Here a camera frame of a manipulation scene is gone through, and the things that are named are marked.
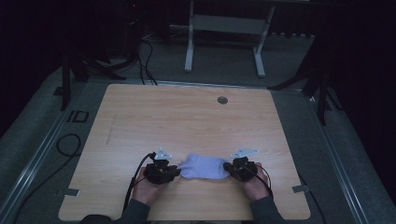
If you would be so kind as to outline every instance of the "wooden table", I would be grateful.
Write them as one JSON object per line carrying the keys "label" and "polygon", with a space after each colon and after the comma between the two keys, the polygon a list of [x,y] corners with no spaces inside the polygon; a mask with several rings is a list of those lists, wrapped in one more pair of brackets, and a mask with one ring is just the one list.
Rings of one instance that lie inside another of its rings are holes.
{"label": "wooden table", "polygon": [[[222,105],[218,98],[228,103]],[[120,217],[134,172],[145,155],[160,147],[178,165],[189,153],[222,157],[240,147],[268,171],[276,206],[285,219],[306,219],[310,211],[290,155],[272,95],[267,90],[110,85],[92,125],[59,218],[89,214]],[[151,207],[149,220],[249,220],[245,193],[233,178],[215,181],[177,177]]]}

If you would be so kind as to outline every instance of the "person's arm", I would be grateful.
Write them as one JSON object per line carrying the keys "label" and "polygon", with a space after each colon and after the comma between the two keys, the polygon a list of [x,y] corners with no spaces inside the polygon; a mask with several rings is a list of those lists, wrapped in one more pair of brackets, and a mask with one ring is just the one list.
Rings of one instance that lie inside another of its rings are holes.
{"label": "person's arm", "polygon": [[[264,174],[262,169],[258,169],[259,176],[268,184],[268,176]],[[278,224],[286,223],[285,219],[277,211],[273,197],[267,187],[256,177],[242,183],[242,188],[251,200],[250,210],[254,221],[257,224]]]}
{"label": "person's arm", "polygon": [[166,187],[166,184],[151,184],[143,173],[145,167],[142,167],[139,177],[136,179],[132,199],[129,201],[128,207],[122,213],[122,216],[114,221],[116,224],[144,224],[149,216],[149,209],[152,203],[157,199],[158,195]]}

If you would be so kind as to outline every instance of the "circular hole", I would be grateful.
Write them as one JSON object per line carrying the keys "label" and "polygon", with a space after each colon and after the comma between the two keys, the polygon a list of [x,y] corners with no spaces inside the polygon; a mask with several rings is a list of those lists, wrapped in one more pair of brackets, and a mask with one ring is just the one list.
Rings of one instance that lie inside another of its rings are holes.
{"label": "circular hole", "polygon": [[228,103],[228,99],[227,99],[227,97],[225,97],[225,96],[220,96],[220,97],[218,98],[218,102],[219,102],[219,104],[221,104],[221,105],[225,105],[225,104]]}

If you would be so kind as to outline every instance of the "black cable on floor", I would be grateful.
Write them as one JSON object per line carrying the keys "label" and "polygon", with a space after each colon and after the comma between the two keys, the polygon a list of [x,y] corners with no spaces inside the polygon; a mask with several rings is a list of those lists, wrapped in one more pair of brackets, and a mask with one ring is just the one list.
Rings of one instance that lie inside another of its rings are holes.
{"label": "black cable on floor", "polygon": [[[303,179],[303,177],[300,175],[300,173],[297,172],[297,174],[298,174],[298,176],[300,177],[300,179],[301,179],[301,181],[303,182],[303,184],[306,185],[306,182],[305,182],[305,180]],[[319,210],[320,216],[321,216],[321,218],[322,218],[322,220],[323,220],[323,224],[326,224],[326,223],[327,223],[327,222],[326,222],[326,218],[324,217],[323,211],[321,210],[321,208],[320,208],[320,206],[319,206],[319,203],[318,203],[318,201],[317,201],[317,198],[314,196],[314,193],[312,193],[311,190],[309,190],[309,194],[311,195],[312,199],[314,200],[315,204],[317,205],[317,208],[318,208],[318,210]]]}
{"label": "black cable on floor", "polygon": [[[59,146],[60,143],[61,143],[61,141],[62,141],[63,139],[65,139],[66,137],[69,137],[69,136],[74,136],[74,137],[76,137],[77,140],[78,140],[78,145],[77,145],[75,151],[74,151],[72,154],[67,154],[67,153],[62,152],[62,151],[61,151],[61,148],[60,148],[60,146]],[[19,207],[19,209],[18,209],[18,211],[17,211],[17,213],[16,213],[16,215],[15,215],[15,217],[14,217],[14,221],[13,221],[14,224],[17,223],[18,217],[19,217],[19,215],[20,215],[20,213],[21,213],[21,210],[22,210],[22,208],[26,205],[26,203],[29,201],[29,199],[30,199],[41,187],[43,187],[43,185],[45,185],[51,178],[53,178],[56,174],[58,174],[58,173],[59,173],[59,172],[60,172],[71,160],[73,160],[73,158],[78,157],[78,156],[81,155],[81,153],[78,153],[80,147],[81,147],[81,139],[80,139],[79,136],[76,135],[75,133],[66,134],[66,135],[62,136],[60,139],[58,139],[58,141],[57,141],[57,143],[56,143],[56,149],[57,149],[58,152],[61,153],[63,156],[68,157],[67,161],[66,161],[61,167],[59,167],[55,172],[53,172],[49,177],[47,177],[43,182],[41,182],[37,187],[35,187],[35,188],[32,190],[32,192],[30,192],[30,193],[23,199],[23,201],[22,201],[22,203],[21,203],[21,205],[20,205],[20,207]]]}

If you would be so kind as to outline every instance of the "gray carpet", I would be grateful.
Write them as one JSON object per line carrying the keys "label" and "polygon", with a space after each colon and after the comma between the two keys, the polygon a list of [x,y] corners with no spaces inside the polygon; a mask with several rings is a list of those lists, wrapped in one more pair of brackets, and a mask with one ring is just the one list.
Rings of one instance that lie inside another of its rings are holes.
{"label": "gray carpet", "polygon": [[[148,69],[160,83],[175,81],[244,87],[271,86],[292,77],[312,43],[312,39],[304,37],[286,39],[283,36],[270,36],[265,42],[262,54],[267,76],[259,78],[256,76],[249,43],[243,47],[228,43],[217,43],[213,46],[206,39],[197,38],[192,71],[185,73],[187,47],[184,34],[175,36],[174,41],[168,44],[157,41],[153,35],[146,39],[154,47]],[[149,46],[143,45],[141,52],[143,58],[148,57]],[[126,82],[139,82],[136,66],[120,75],[128,77]],[[59,117],[67,118],[71,110],[89,112],[85,123],[64,120],[54,138],[57,140],[64,134],[76,133],[81,136],[82,144],[85,142],[106,86],[110,82],[114,80],[106,77],[92,78],[88,84],[73,82],[73,90],[81,87],[82,93],[76,96],[66,112],[59,111],[61,97],[52,95],[55,88],[61,85],[60,71],[43,83],[18,120],[0,140],[1,203],[12,190],[26,162],[40,147],[52,123]],[[290,91],[300,89],[303,85],[302,81],[291,86],[289,90],[274,91],[273,94],[297,170],[311,188],[327,223],[355,223],[344,190],[329,160],[328,146],[312,113],[311,105],[301,94]],[[361,199],[367,220],[370,223],[392,223],[396,220],[395,207],[378,180],[347,117],[332,106],[332,111],[326,112],[326,120],[327,130]],[[72,153],[76,145],[76,139],[68,137],[62,141],[61,148]],[[28,192],[66,160],[56,150],[55,145],[52,145]],[[57,214],[63,201],[62,195],[77,163],[78,158],[71,160],[61,172],[33,194],[21,210],[18,223],[62,223]],[[309,194],[306,194],[306,198],[311,209],[311,218],[290,223],[322,223],[313,198]]]}

